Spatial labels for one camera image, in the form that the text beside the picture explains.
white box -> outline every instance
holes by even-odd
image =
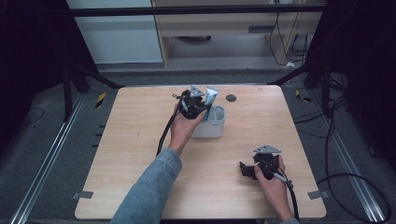
[[[220,105],[212,105],[209,117],[195,128],[191,138],[218,138],[224,131],[225,110]]]

hand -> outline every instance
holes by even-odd
[[[285,164],[283,163],[282,157],[279,155],[279,168],[285,171]],[[267,202],[272,206],[276,217],[279,222],[294,217],[293,213],[289,209],[288,194],[286,192],[286,185],[281,180],[273,177],[267,180],[262,174],[262,169],[259,166],[254,166],[254,171],[257,179],[259,180],[262,192]]]
[[[183,151],[184,146],[190,140],[195,127],[204,120],[206,110],[201,112],[196,119],[186,119],[178,114],[171,126],[171,143],[169,147],[174,149],[178,155]]]

wire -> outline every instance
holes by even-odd
[[[322,42],[322,44],[316,48],[314,50],[314,52],[312,52],[312,54],[307,58],[307,60],[309,60],[310,58],[312,58],[321,48],[323,48],[323,46],[330,40],[330,38],[335,34],[335,32],[340,28],[340,26],[342,24],[344,24],[344,22],[347,20],[347,18],[350,16],[350,14],[352,14],[352,11],[355,9],[356,5],[358,4],[359,0],[356,0],[355,4],[353,5],[352,9],[349,10],[349,12],[346,14],[346,16],[341,20],[340,23],[338,23],[338,25],[334,28],[334,30],[327,35],[327,38]]]
[[[268,163],[265,160],[259,160],[259,162],[265,163],[266,167],[268,167],[269,171],[271,171],[272,173],[277,173],[277,174],[285,177],[285,179],[286,179],[285,184],[286,184],[286,187],[288,187],[288,189],[289,189],[291,201],[293,203],[294,217],[297,219],[297,221],[300,221],[300,215],[298,213],[298,205],[297,205],[296,195],[294,193],[293,185],[291,184],[291,180],[288,179],[288,176],[286,175],[285,171],[282,168],[280,168],[279,166],[277,167],[277,169],[274,168],[270,163]]]
[[[160,154],[161,149],[163,148],[163,141],[165,140],[166,135],[168,134],[168,131],[173,123],[173,121],[175,120],[175,117],[179,114],[178,109],[179,106],[181,104],[181,100],[183,99],[183,96],[177,96],[178,99],[178,103],[177,106],[175,106],[175,110],[173,115],[171,116],[171,118],[168,120],[168,123],[166,124],[165,129],[163,130],[163,135],[161,136],[160,142],[158,144],[158,148],[157,148],[157,154],[156,156],[158,156],[158,154]]]
[[[280,29],[279,29],[279,12],[277,12],[276,13],[276,21],[275,21],[275,25],[274,25],[274,28],[273,28],[273,30],[272,30],[272,32],[271,32],[271,34],[270,34],[270,49],[271,49],[271,51],[272,51],[272,53],[273,53],[273,55],[274,55],[274,58],[275,58],[275,61],[276,61],[276,63],[278,64],[278,65],[286,65],[285,63],[280,63],[280,62],[278,62],[277,61],[277,59],[276,59],[276,57],[275,57],[275,52],[274,52],[274,49],[273,49],[273,47],[272,47],[272,35],[273,35],[273,33],[274,33],[274,30],[275,30],[275,28],[277,28],[277,32],[279,33],[279,38],[280,38],[280,42],[282,43],[282,47],[283,47],[283,53],[285,54],[285,56],[292,62],[292,63],[297,63],[297,62],[301,62],[302,60],[293,60],[293,59],[291,59],[291,58],[289,58],[289,56],[288,56],[288,53],[286,52],[286,47],[285,47],[285,43],[283,42],[283,38],[282,38],[282,35],[281,35],[281,33],[280,33]]]
[[[313,136],[313,137],[326,138],[326,136],[319,136],[319,135],[315,135],[315,134],[312,134],[312,133],[307,133],[307,132],[304,132],[304,131],[301,131],[301,130],[297,130],[297,132],[299,132],[299,133],[305,133],[305,134],[311,135],[311,136]]]
[[[38,120],[40,120],[40,119],[43,118],[43,116],[44,116],[44,110],[43,110],[42,108],[39,108],[39,107],[32,107],[32,108],[30,108],[30,109],[31,109],[31,110],[33,110],[33,109],[40,110],[40,111],[41,111],[41,115],[38,117],[38,119],[35,119],[35,120],[33,120],[33,121],[30,121],[30,122],[23,123],[23,124],[22,124],[23,126],[24,126],[24,125],[29,125],[29,124],[36,123]]]
[[[0,15],[3,15],[7,11],[7,2],[6,2],[6,0],[3,0],[3,3],[4,3],[4,8],[3,8],[2,11],[0,11]]]
[[[345,105],[345,104],[343,104],[343,102],[345,102],[345,101],[347,100],[346,98],[339,98],[339,99],[340,99],[340,101],[338,101],[338,102],[335,101],[334,104],[333,104],[333,106],[332,106],[332,108],[331,108],[331,116],[330,116],[331,123],[330,123],[329,131],[328,131],[327,136],[326,136],[326,144],[325,144],[325,172],[326,172],[326,177],[325,177],[324,179],[322,179],[322,180],[319,180],[319,181],[317,182],[317,184],[320,184],[320,183],[323,182],[324,180],[327,180],[327,185],[328,185],[328,187],[329,187],[329,191],[330,191],[332,197],[334,198],[334,200],[336,201],[336,203],[337,203],[341,208],[343,208],[347,213],[349,213],[351,216],[353,216],[354,218],[356,218],[357,220],[363,221],[363,222],[368,222],[368,223],[385,223],[385,222],[387,222],[387,221],[390,219],[390,217],[391,217],[391,207],[390,207],[389,201],[386,199],[384,193],[382,193],[381,190],[380,190],[378,187],[376,187],[372,182],[368,181],[366,178],[364,178],[364,177],[362,177],[362,176],[360,176],[360,175],[354,175],[354,174],[336,174],[336,175],[329,175],[329,141],[330,141],[330,136],[332,135],[332,129],[333,129],[333,127],[334,127],[334,111],[335,111],[335,109],[337,108],[337,106],[339,106],[339,105],[341,105],[341,106]],[[340,176],[340,175],[351,175],[351,176],[354,176],[354,177],[363,179],[363,180],[365,180],[367,183],[369,183],[369,185],[371,185],[371,187],[372,187],[373,189],[375,189],[375,191],[377,191],[378,194],[384,199],[384,201],[385,201],[385,203],[386,203],[386,205],[387,205],[387,208],[388,208],[388,215],[386,216],[386,218],[385,218],[384,220],[382,220],[382,221],[379,221],[379,222],[373,222],[373,221],[368,220],[368,219],[366,219],[366,218],[364,218],[364,217],[359,217],[358,215],[356,215],[356,214],[354,214],[353,212],[351,212],[350,210],[348,210],[348,209],[338,200],[338,198],[336,197],[336,194],[334,194],[334,192],[333,192],[333,190],[332,190],[332,185],[331,185],[331,182],[330,182],[330,179],[331,179],[331,178],[334,178],[334,177]]]

gray floor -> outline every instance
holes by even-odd
[[[271,56],[266,40],[259,35],[212,36],[212,39],[206,42],[175,38],[172,44],[170,60],[166,68],[140,67],[132,73],[107,71],[103,75],[127,86],[265,84],[286,75],[293,69],[278,65]],[[83,188],[95,150],[100,142],[100,133],[103,132],[103,126],[106,125],[117,94],[117,90],[112,90],[91,78],[88,80],[91,84],[89,93],[77,94],[74,91],[74,99],[83,97],[81,108],[56,162],[51,167],[48,179],[36,199],[29,222],[79,222],[74,216],[78,201],[72,199],[71,196]],[[295,96],[296,89],[304,91],[302,80],[304,76],[299,76],[282,86],[290,113],[294,118],[317,112],[319,109],[315,102],[307,103]],[[103,105],[101,108],[94,108],[99,94],[103,91],[106,92]],[[307,94],[312,99],[316,99],[319,93],[320,87]],[[333,99],[341,95],[339,91],[332,91]],[[21,126],[19,134],[9,146],[12,148],[12,154],[6,161],[2,161],[0,166],[0,220],[4,220],[5,223],[8,223],[17,210],[63,124],[62,86],[39,93],[32,107],[41,109],[32,109],[27,115],[25,122],[33,123]],[[296,124],[317,181],[325,177],[326,141],[324,136],[328,132],[326,122],[326,119],[318,118]],[[358,174],[373,181],[383,191],[394,209],[396,197],[393,190],[396,187],[396,175],[384,159],[370,156],[369,146],[353,115],[348,112],[347,105],[334,112],[334,123],[336,133],[332,136],[339,134],[342,144],[340,146],[339,142],[335,141],[337,139],[331,138],[328,151],[330,173],[343,173],[350,169],[348,166],[353,165]],[[349,157],[347,159],[349,164],[345,163],[346,155]],[[351,183],[353,180],[349,177],[333,179],[334,195],[353,213],[367,218],[367,208],[365,210],[361,203],[362,198],[355,193],[357,187]],[[325,183],[320,184],[319,188],[328,190]],[[370,191],[385,216],[387,208],[383,200],[372,189]],[[324,202],[328,211],[326,217],[319,220],[303,219],[302,223],[361,223],[336,204],[333,196],[324,199]],[[186,223],[186,221],[165,221],[164,223]],[[190,223],[256,223],[256,220],[206,220],[190,221]],[[396,220],[392,219],[389,223],[396,223]]]

wooden table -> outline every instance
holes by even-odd
[[[205,86],[197,86],[205,91]],[[224,134],[191,139],[181,159],[183,169],[172,188],[163,218],[274,217],[259,183],[241,175],[239,162],[252,165],[253,149],[268,144],[282,150],[286,174],[293,181],[300,217],[324,217],[321,199],[291,115],[278,86],[212,86],[215,105],[226,112]],[[133,87],[119,90],[93,160],[76,217],[112,218],[143,171],[154,160],[163,129],[180,95],[190,86]],[[236,96],[228,102],[226,96]],[[170,133],[163,146],[167,147]]]

